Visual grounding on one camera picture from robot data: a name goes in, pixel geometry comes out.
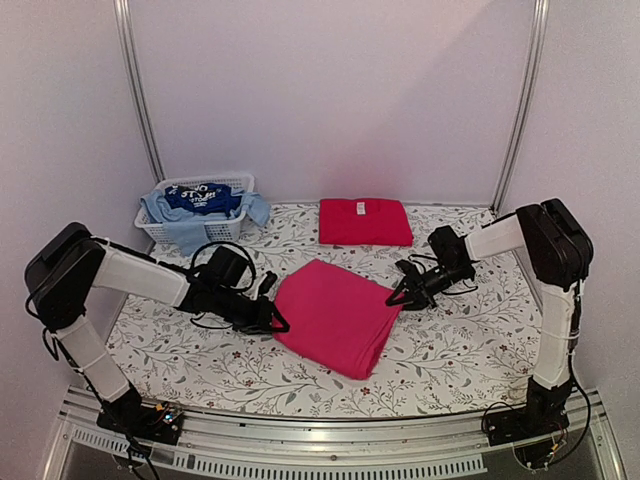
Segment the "pink garment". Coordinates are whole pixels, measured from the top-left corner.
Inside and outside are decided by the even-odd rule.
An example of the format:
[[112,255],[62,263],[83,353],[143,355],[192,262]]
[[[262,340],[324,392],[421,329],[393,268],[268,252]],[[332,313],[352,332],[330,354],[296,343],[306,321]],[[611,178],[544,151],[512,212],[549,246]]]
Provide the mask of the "pink garment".
[[295,354],[352,380],[379,362],[401,307],[392,291],[346,269],[313,260],[287,276],[275,306],[289,323],[274,338]]

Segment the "red t-shirt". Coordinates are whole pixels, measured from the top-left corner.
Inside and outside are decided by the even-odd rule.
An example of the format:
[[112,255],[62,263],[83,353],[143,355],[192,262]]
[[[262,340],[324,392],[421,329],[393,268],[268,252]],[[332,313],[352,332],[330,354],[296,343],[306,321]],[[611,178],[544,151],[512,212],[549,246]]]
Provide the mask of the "red t-shirt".
[[[356,203],[366,204],[366,214],[356,213]],[[398,200],[322,199],[319,205],[319,243],[339,246],[413,245],[406,210]]]

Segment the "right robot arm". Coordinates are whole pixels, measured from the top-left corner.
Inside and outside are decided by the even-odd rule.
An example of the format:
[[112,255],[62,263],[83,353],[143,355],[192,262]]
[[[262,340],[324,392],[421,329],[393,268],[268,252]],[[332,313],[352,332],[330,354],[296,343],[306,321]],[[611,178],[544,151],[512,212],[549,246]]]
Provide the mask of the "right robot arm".
[[428,237],[436,265],[424,272],[410,260],[386,305],[416,311],[436,306],[435,296],[475,278],[484,259],[524,248],[542,295],[541,340],[528,391],[566,396],[572,388],[571,355],[580,334],[583,285],[594,256],[591,239],[557,199],[530,204],[461,236],[451,226]]

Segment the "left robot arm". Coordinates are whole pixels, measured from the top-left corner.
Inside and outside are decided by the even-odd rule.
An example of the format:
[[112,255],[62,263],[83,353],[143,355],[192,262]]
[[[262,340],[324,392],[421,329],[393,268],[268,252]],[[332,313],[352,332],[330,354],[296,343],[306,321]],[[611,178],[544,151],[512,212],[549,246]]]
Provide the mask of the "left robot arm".
[[68,355],[111,419],[128,434],[148,426],[139,395],[87,318],[96,289],[150,299],[190,314],[213,314],[246,335],[286,333],[288,321],[267,294],[277,277],[259,276],[248,251],[229,241],[208,243],[213,253],[181,267],[155,259],[72,222],[32,258],[24,271],[26,312],[39,320]]

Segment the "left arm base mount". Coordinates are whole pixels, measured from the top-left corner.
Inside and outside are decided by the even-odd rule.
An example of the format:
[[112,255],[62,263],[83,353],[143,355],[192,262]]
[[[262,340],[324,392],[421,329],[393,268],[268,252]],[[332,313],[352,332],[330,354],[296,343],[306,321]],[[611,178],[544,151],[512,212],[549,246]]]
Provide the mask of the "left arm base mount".
[[175,446],[182,432],[183,413],[182,407],[175,403],[144,404],[139,392],[130,386],[117,400],[102,402],[97,426],[136,439]]

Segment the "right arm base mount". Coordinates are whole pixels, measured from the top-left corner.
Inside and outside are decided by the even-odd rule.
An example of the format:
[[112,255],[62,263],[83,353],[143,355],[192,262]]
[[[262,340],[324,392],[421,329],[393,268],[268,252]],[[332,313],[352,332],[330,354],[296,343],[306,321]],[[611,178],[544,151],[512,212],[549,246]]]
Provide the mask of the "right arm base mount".
[[522,408],[485,413],[481,430],[491,446],[518,442],[551,434],[569,426],[566,401],[573,388],[571,379],[547,389],[533,378],[528,380],[526,403]]

